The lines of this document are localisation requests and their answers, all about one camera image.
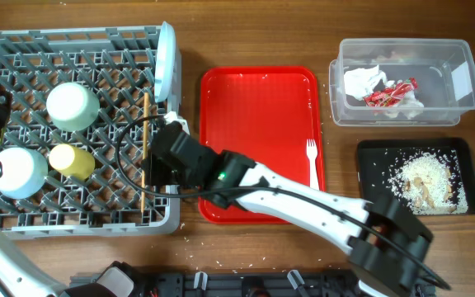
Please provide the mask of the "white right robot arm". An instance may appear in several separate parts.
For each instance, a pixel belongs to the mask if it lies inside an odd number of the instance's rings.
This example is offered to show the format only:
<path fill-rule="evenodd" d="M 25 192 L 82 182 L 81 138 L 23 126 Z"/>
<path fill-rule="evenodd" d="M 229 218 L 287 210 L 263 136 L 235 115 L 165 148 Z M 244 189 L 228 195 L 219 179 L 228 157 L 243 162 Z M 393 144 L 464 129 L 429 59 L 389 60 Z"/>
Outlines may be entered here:
<path fill-rule="evenodd" d="M 325 238 L 348 256 L 366 292 L 408 296 L 418 280 L 447 289 L 425 263 L 432 232 L 393 198 L 335 196 L 282 177 L 240 153 L 197 146 L 151 148 L 167 178 L 220 209 L 270 215 Z"/>

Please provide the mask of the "red ketchup sachet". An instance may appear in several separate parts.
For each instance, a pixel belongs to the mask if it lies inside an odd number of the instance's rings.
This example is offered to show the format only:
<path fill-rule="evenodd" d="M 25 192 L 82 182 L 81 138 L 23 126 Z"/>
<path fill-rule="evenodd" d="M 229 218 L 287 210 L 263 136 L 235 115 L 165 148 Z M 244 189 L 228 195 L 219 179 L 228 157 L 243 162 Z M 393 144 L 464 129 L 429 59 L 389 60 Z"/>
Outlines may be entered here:
<path fill-rule="evenodd" d="M 364 102 L 370 107 L 390 107 L 400 103 L 408 93 L 417 89 L 415 78 L 409 78 L 386 87 L 382 91 L 376 91 L 364 97 Z"/>

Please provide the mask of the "large white plate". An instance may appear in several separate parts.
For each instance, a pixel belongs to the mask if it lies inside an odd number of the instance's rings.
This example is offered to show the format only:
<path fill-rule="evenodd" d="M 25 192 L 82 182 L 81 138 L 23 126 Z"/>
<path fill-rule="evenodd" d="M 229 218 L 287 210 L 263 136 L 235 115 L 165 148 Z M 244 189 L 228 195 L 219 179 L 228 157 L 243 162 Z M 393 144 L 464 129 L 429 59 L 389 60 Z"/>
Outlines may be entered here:
<path fill-rule="evenodd" d="M 172 78 L 176 60 L 176 35 L 173 27 L 163 22 L 158 38 L 156 53 L 154 100 L 165 101 L 172 89 Z"/>

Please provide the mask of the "wooden chopstick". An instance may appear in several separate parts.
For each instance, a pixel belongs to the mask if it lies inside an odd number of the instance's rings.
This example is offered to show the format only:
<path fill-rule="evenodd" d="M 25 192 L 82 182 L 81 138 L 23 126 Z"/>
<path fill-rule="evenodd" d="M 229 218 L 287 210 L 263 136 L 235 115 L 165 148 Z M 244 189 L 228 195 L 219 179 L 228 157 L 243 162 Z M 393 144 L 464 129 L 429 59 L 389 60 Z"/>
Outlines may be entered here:
<path fill-rule="evenodd" d="M 143 117 L 149 117 L 149 107 L 150 107 L 150 96 L 148 92 L 145 92 L 143 95 Z M 143 122 L 143 153 L 142 153 L 142 159 L 145 160 L 148 156 L 148 122 L 145 120 Z M 141 191 L 141 196 L 140 196 L 140 210 L 141 214 L 144 213 L 145 211 L 145 198 L 146 198 L 146 193 L 144 192 L 146 188 L 146 183 L 145 183 L 145 169 L 142 168 L 142 175 L 141 175 L 141 187 L 143 190 Z"/>

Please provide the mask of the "white napkin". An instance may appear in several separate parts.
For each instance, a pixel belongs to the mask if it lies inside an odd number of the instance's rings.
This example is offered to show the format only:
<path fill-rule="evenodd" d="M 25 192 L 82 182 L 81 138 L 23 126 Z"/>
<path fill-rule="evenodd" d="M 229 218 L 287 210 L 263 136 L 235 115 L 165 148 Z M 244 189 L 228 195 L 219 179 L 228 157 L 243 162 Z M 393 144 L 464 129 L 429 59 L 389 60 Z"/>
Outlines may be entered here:
<path fill-rule="evenodd" d="M 376 91 L 382 91 L 386 87 L 405 81 L 404 79 L 391 79 L 381 69 L 379 65 L 372 68 L 354 68 L 345 71 L 343 74 L 343 86 L 346 100 L 344 103 L 345 113 L 350 111 L 354 116 L 369 115 L 379 118 L 387 117 L 396 119 L 398 117 L 408 120 L 415 119 L 424 111 L 425 105 L 416 98 L 416 91 L 410 92 L 397 105 L 390 107 L 370 107 L 364 102 L 364 97 Z"/>

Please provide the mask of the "yellow cup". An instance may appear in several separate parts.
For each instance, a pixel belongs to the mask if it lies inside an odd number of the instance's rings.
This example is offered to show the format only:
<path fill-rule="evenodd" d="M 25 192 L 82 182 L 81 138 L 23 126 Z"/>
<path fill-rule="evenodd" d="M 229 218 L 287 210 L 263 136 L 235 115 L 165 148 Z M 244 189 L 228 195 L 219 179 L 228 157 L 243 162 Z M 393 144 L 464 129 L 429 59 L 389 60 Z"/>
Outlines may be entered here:
<path fill-rule="evenodd" d="M 95 158 L 81 148 L 59 144 L 50 151 L 49 164 L 66 177 L 76 177 L 84 181 L 95 169 Z"/>

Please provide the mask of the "light blue food bowl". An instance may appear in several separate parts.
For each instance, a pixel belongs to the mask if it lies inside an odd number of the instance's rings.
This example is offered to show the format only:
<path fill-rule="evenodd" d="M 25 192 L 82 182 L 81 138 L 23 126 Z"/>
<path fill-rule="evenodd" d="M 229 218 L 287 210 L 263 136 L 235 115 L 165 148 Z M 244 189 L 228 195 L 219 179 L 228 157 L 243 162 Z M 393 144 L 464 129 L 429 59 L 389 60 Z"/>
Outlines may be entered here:
<path fill-rule="evenodd" d="M 84 130 L 96 121 L 100 102 L 90 89 L 66 82 L 49 93 L 46 109 L 58 129 L 74 132 Z"/>

